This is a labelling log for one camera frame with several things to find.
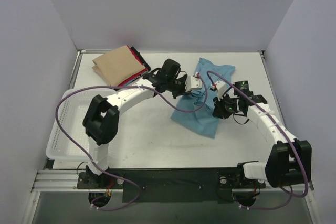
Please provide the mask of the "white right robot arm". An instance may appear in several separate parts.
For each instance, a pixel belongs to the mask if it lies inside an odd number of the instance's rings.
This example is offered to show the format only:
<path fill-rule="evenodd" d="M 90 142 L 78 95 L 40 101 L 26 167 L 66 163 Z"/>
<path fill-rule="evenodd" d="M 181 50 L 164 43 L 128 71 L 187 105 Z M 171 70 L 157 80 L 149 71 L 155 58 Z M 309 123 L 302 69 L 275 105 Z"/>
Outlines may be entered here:
<path fill-rule="evenodd" d="M 235 183 L 248 186 L 253 179 L 267 181 L 272 187 L 308 185 L 311 181 L 312 147 L 301 141 L 272 113 L 267 100 L 249 89 L 248 81 L 227 84 L 217 81 L 211 85 L 216 92 L 213 116 L 227 119 L 243 116 L 254 124 L 265 141 L 272 144 L 266 162 L 249 161 L 240 164 L 234 174 Z"/>

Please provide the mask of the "light blue t shirt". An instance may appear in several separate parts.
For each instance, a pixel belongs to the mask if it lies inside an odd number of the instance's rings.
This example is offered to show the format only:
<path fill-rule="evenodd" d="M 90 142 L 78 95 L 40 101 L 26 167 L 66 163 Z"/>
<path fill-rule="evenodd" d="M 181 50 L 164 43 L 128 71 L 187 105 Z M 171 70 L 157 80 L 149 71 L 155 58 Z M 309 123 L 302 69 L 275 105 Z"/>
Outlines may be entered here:
<path fill-rule="evenodd" d="M 212 116 L 214 111 L 213 99 L 217 94 L 210 90 L 212 83 L 207 76 L 207 72 L 213 71 L 231 81 L 231 76 L 235 70 L 235 66 L 215 65 L 207 59 L 199 58 L 195 73 L 199 73 L 203 78 L 205 87 L 182 96 L 176 105 L 177 110 L 174 110 L 171 115 L 171 120 L 201 136 L 214 138 L 219 124 L 219 119 Z"/>

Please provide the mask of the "white perforated plastic basket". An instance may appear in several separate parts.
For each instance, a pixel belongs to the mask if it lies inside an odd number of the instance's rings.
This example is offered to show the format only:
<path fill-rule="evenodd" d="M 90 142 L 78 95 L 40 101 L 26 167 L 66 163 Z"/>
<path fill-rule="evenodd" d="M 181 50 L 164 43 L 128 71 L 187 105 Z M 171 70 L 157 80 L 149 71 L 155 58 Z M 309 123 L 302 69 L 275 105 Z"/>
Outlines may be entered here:
<path fill-rule="evenodd" d="M 91 100 L 96 95 L 107 97 L 115 94 L 111 89 L 92 89 L 72 95 L 64 101 L 58 110 L 58 118 L 63 129 L 86 151 L 89 150 L 89 138 L 82 125 Z M 49 159 L 61 161 L 87 161 L 87 155 L 77 147 L 54 122 L 46 148 Z"/>

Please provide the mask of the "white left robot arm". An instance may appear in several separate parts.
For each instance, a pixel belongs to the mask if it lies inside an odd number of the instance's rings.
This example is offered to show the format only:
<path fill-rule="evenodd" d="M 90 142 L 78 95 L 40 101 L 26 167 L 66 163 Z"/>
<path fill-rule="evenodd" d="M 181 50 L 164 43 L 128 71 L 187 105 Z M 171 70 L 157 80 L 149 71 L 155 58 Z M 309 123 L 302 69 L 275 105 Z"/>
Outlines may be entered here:
<path fill-rule="evenodd" d="M 189 94 L 194 88 L 192 76 L 184 74 L 180 77 L 180 72 L 181 65 L 167 59 L 162 67 L 144 74 L 131 86 L 117 89 L 107 97 L 97 95 L 91 100 L 82 124 L 89 138 L 90 163 L 86 166 L 86 176 L 95 188 L 103 188 L 108 182 L 104 172 L 109 169 L 108 148 L 117 135 L 121 115 L 166 91 L 174 98 Z"/>

